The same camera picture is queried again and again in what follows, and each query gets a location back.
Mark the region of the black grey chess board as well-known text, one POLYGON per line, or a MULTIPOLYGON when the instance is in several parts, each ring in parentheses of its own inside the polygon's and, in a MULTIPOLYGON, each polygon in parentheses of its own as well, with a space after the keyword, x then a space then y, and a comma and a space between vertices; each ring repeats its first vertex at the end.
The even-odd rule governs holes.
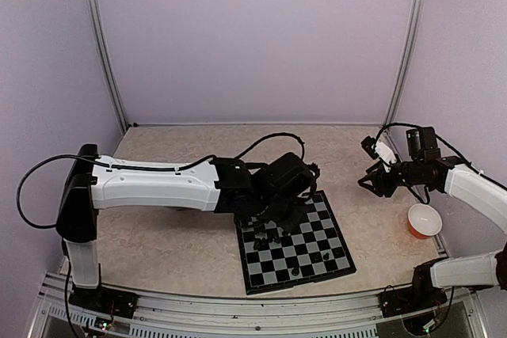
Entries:
POLYGON ((307 205, 309 211, 299 226, 287 237, 274 222, 249 218, 234 220, 242 275, 246 294, 264 294, 283 291, 307 283, 318 283, 351 275, 356 272, 350 251, 340 230, 334 212, 323 190, 317 191, 307 205), (271 236, 280 238, 279 244, 270 243, 271 236), (266 238, 269 248, 254 250, 256 238, 266 238), (345 257, 335 259, 332 249, 342 247, 345 257), (330 254, 327 261, 311 262, 311 255, 330 254), (291 274, 299 267, 299 276, 291 274))

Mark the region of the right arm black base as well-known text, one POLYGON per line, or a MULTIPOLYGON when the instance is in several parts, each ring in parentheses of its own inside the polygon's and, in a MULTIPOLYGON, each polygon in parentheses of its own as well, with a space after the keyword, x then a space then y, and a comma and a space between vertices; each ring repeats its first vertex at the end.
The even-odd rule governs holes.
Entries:
POLYGON ((448 300, 442 288, 433 286, 430 268, 440 259, 419 264, 415 269, 409 286, 394 288, 384 287, 378 294, 379 306, 383 317, 394 317, 402 314, 442 306, 448 300))

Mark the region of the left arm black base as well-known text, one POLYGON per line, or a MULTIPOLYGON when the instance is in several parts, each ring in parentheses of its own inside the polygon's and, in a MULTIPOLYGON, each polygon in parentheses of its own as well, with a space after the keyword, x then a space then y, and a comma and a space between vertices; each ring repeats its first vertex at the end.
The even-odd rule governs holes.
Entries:
POLYGON ((69 303, 73 306, 127 319, 134 317, 137 301, 136 293, 103 286, 94 289, 73 286, 69 296, 69 303))

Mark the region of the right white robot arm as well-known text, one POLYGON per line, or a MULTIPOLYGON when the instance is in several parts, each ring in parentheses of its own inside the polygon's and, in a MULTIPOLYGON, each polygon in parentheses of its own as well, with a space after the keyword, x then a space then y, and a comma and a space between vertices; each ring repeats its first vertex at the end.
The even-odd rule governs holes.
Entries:
MULTIPOLYGON (((390 124, 361 141, 374 160, 357 183, 378 197, 390 198, 398 188, 422 187, 437 191, 506 231, 506 187, 475 168, 457 148, 438 135, 433 127, 402 123, 406 130, 408 159, 403 161, 381 136, 390 124)), ((489 253, 433 260, 414 269, 412 286, 405 301, 420 310, 448 287, 506 288, 506 249, 489 253)))

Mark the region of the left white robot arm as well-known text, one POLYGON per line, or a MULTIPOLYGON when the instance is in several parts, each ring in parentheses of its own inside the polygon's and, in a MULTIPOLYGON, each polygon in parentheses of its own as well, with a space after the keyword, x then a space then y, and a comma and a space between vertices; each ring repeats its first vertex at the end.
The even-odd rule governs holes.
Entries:
POLYGON ((80 149, 63 189, 56 231, 63 239, 73 284, 94 310, 111 302, 101 285, 97 216, 114 207, 176 207, 238 218, 255 217, 292 232, 317 188, 316 164, 292 152, 271 163, 210 155, 189 164, 124 161, 80 149))

